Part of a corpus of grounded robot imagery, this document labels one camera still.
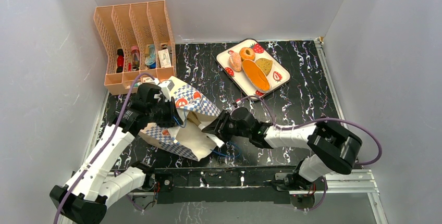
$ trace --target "black wire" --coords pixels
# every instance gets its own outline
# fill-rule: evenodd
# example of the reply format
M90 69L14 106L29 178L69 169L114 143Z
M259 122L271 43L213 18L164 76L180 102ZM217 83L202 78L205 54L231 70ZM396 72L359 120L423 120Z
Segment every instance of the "black wire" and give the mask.
M155 202L155 200L149 202L149 203L143 208L143 210L146 210L146 208L149 207L149 205L151 205L151 204L154 203L154 202Z

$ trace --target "red strawberry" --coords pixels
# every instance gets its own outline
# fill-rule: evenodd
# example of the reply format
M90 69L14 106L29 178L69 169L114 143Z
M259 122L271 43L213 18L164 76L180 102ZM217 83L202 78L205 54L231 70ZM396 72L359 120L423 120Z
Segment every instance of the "red strawberry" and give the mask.
M262 92L259 91L259 90L255 91L255 94L257 94L258 96L262 96L262 95L264 95L264 93L262 93Z
M273 72L273 79L275 79L275 81L280 82L282 78L283 77L281 76L280 73L278 73L276 71Z
M253 44L252 46L250 46L252 49L253 49L253 51L255 51L255 53L257 53L257 54L261 54L261 53L264 53L264 49L261 47L261 45L259 45L259 44Z
M227 67L227 68L225 68L225 70L229 74L229 76L231 76L231 77L235 76L235 73L231 68Z

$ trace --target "black marble table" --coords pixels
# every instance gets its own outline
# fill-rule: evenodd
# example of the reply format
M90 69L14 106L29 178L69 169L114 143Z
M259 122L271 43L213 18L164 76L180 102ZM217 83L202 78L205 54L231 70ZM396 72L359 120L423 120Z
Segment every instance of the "black marble table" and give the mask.
M216 62L216 56L236 43L177 44L177 77L195 87L219 109L228 108L245 95ZM290 73L290 81L264 97L281 125L299 124L321 116L338 117L326 76L314 41L260 42ZM107 124L107 112L123 102L125 95L109 96L102 129ZM260 102L246 102L260 121L269 121ZM200 161L190 160L147 144L139 136L120 155L114 169L127 169L137 160L155 168L169 167L229 167L297 165L311 155L302 148L282 147L263 150L248 141L236 142L241 150L237 158L226 158L215 153ZM226 147L220 150L226 153Z

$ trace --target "strawberry print tray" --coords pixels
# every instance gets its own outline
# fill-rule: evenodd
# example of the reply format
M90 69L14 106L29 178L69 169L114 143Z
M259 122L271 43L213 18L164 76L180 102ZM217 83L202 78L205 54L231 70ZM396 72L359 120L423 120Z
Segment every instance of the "strawberry print tray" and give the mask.
M272 69L270 73L267 75L268 82L270 83L270 91L266 94L271 93L284 83L290 80L289 72L281 66L263 47L259 45L259 43L254 39L245 39L237 45L229 48L216 56L216 61L221 65L224 71L230 76L230 78L236 83L236 85L241 88L241 90L246 95L259 95L260 97L265 96L260 92L252 82L250 82L249 78L245 75L244 71L241 70L239 72L234 71L229 64L229 57L232 52L239 53L239 51L244 47L250 47L255 52L255 61L260 58L265 58L271 60Z

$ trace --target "peach plastic organizer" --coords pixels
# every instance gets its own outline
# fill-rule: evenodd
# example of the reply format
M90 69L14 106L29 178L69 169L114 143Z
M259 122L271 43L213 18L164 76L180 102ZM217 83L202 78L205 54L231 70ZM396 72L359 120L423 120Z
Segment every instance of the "peach plastic organizer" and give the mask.
M176 75L175 41L170 26L166 1L135 4L121 4L97 7L94 22L107 52L108 62L104 85L112 95L126 94L129 86L140 73L147 72L160 81ZM144 63L149 56L149 45L154 44L155 53L163 44L171 46L172 67L159 67L158 54L156 68L149 69ZM129 70L132 63L132 46L140 49L140 69ZM117 49L123 49L123 72L117 73Z

